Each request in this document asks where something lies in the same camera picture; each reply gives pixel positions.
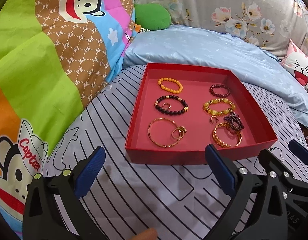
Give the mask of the left hand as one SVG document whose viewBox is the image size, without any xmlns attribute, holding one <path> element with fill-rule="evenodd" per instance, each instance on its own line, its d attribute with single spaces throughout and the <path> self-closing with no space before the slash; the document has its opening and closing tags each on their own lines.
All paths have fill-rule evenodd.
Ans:
<svg viewBox="0 0 308 240">
<path fill-rule="evenodd" d="M 134 237 L 132 237 L 130 240 L 156 240 L 158 238 L 157 230 L 154 228 L 149 228 Z"/>
</svg>

